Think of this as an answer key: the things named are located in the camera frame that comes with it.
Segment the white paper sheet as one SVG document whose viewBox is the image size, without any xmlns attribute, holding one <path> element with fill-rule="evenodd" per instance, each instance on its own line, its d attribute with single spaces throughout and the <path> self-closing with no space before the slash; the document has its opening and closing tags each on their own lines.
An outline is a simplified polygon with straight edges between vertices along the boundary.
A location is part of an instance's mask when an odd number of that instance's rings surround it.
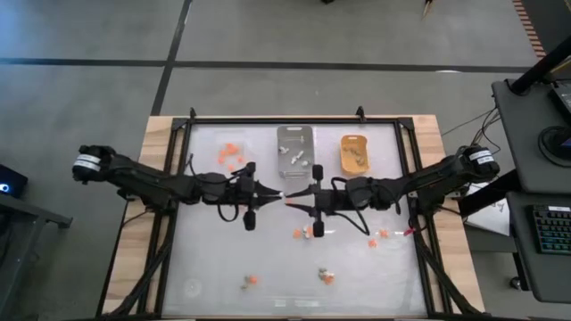
<svg viewBox="0 0 571 321">
<path fill-rule="evenodd" d="M 465 223 L 499 235 L 510 236 L 510 215 L 506 199 L 494 202 L 468 216 Z"/>
</svg>

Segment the dark grey side desk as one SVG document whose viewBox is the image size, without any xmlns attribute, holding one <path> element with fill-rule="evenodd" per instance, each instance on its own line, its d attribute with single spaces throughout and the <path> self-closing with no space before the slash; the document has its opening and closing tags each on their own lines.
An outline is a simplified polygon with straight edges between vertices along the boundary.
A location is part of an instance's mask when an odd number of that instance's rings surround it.
<svg viewBox="0 0 571 321">
<path fill-rule="evenodd" d="M 509 192 L 506 200 L 522 290 L 532 292 L 541 302 L 571 304 L 571 256 L 537 251 L 527 210 L 533 204 L 571 207 L 571 196 Z"/>
<path fill-rule="evenodd" d="M 522 189 L 528 193 L 571 194 L 571 168 L 547 160 L 538 144 L 545 128 L 566 125 L 549 92 L 549 86 L 535 85 L 527 94 L 516 95 L 506 82 L 492 83 L 492 95 Z"/>
</svg>

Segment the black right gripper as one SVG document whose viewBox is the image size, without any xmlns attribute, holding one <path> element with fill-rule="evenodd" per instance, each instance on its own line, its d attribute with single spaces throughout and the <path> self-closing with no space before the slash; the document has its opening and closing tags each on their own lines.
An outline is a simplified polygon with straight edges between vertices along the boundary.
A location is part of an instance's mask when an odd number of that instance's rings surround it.
<svg viewBox="0 0 571 321">
<path fill-rule="evenodd" d="M 321 165 L 312 166 L 312 178 L 314 183 L 307 188 L 286 195 L 286 198 L 296 198 L 307 195 L 314 196 L 314 206 L 289 203 L 288 206 L 306 212 L 316 221 L 321 220 L 321 215 L 333 216 L 340 210 L 352 210 L 353 206 L 349 200 L 348 193 L 337 186 L 337 183 L 346 183 L 343 177 L 332 177 L 330 179 L 330 189 L 323 188 L 321 181 L 324 178 L 323 167 Z"/>
</svg>

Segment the black backlit keyboard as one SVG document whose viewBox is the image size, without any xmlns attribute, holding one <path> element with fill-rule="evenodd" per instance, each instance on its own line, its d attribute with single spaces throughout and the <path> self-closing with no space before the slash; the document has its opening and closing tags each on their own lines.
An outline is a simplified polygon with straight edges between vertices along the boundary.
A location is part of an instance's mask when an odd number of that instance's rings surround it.
<svg viewBox="0 0 571 321">
<path fill-rule="evenodd" d="M 527 210 L 537 251 L 571 256 L 571 207 L 533 204 Z"/>
</svg>

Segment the black mat with orange stripes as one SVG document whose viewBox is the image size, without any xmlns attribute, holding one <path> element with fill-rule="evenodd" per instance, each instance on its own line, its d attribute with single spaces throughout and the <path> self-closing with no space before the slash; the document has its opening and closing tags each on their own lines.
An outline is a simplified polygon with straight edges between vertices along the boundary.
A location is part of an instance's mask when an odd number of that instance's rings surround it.
<svg viewBox="0 0 571 321">
<path fill-rule="evenodd" d="M 541 59 L 571 36 L 571 0 L 510 0 Z"/>
</svg>

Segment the grey metal desk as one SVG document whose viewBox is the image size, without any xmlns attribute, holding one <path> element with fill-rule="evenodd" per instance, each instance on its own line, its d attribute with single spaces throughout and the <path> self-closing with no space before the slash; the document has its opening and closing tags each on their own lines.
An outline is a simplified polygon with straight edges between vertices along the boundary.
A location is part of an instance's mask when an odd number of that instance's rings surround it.
<svg viewBox="0 0 571 321">
<path fill-rule="evenodd" d="M 0 194 L 0 321 L 9 319 L 27 263 L 47 223 L 69 228 L 72 218 Z"/>
</svg>

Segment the black desk pole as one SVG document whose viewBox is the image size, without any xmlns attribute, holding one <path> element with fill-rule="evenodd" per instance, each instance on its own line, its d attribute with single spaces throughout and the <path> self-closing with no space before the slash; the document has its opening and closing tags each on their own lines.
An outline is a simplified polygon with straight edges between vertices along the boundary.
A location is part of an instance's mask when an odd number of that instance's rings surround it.
<svg viewBox="0 0 571 321">
<path fill-rule="evenodd" d="M 509 90 L 515 95 L 523 95 L 533 84 L 551 74 L 571 56 L 571 35 L 561 42 L 552 52 L 541 58 L 531 69 L 518 79 L 507 82 Z"/>
</svg>

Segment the black device with blue light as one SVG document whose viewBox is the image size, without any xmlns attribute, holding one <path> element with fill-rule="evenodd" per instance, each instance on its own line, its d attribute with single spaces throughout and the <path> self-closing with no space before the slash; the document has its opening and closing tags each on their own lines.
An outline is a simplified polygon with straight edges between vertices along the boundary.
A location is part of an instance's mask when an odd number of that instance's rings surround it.
<svg viewBox="0 0 571 321">
<path fill-rule="evenodd" d="M 26 176 L 0 164 L 0 193 L 20 199 L 28 181 Z"/>
</svg>

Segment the yellow plastic basket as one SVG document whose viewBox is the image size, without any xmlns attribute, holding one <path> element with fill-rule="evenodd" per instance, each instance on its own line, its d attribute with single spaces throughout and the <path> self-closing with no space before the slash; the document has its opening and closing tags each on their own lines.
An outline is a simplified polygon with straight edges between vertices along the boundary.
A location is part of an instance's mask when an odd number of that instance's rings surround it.
<svg viewBox="0 0 571 321">
<path fill-rule="evenodd" d="M 354 146 L 348 146 L 348 140 L 356 140 Z M 347 175 L 363 174 L 370 169 L 367 149 L 368 139 L 362 135 L 346 135 L 341 138 L 340 143 L 340 157 L 343 172 Z M 356 155 L 353 149 L 360 149 L 361 156 L 364 158 L 363 162 L 356 161 Z"/>
</svg>

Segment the grey plastic bin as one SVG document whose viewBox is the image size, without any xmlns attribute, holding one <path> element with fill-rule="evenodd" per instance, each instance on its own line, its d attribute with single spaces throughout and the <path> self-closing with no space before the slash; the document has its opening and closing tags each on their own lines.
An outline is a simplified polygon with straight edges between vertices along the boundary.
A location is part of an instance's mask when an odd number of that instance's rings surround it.
<svg viewBox="0 0 571 321">
<path fill-rule="evenodd" d="M 280 153 L 279 146 L 289 148 L 287 153 Z M 303 156 L 291 164 L 291 159 L 299 152 L 304 151 Z M 311 166 L 315 160 L 315 147 L 313 128 L 306 125 L 285 125 L 277 128 L 277 162 L 278 173 L 282 178 L 305 178 L 311 174 Z M 303 161 L 309 165 L 302 166 Z"/>
</svg>

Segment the black round stand base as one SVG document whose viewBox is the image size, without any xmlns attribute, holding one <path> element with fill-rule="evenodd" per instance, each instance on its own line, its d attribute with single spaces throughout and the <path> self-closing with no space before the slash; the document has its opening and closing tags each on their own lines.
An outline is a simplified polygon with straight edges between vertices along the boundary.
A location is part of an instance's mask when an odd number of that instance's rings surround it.
<svg viewBox="0 0 571 321">
<path fill-rule="evenodd" d="M 562 168 L 571 168 L 571 128 L 545 128 L 538 135 L 538 147 L 547 161 Z"/>
</svg>

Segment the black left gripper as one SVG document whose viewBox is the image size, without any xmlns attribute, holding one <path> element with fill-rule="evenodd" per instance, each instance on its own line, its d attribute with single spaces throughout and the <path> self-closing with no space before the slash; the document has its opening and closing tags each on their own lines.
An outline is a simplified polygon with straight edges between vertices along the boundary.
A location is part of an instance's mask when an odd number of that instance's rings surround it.
<svg viewBox="0 0 571 321">
<path fill-rule="evenodd" d="M 234 188 L 237 202 L 241 205 L 246 205 L 248 210 L 254 210 L 255 187 L 256 193 L 262 195 L 256 198 L 256 208 L 261 208 L 282 199 L 282 197 L 279 196 L 281 191 L 264 185 L 256 185 L 254 179 L 255 171 L 256 164 L 254 162 L 247 162 L 242 169 L 232 172 L 232 178 L 235 179 Z"/>
</svg>

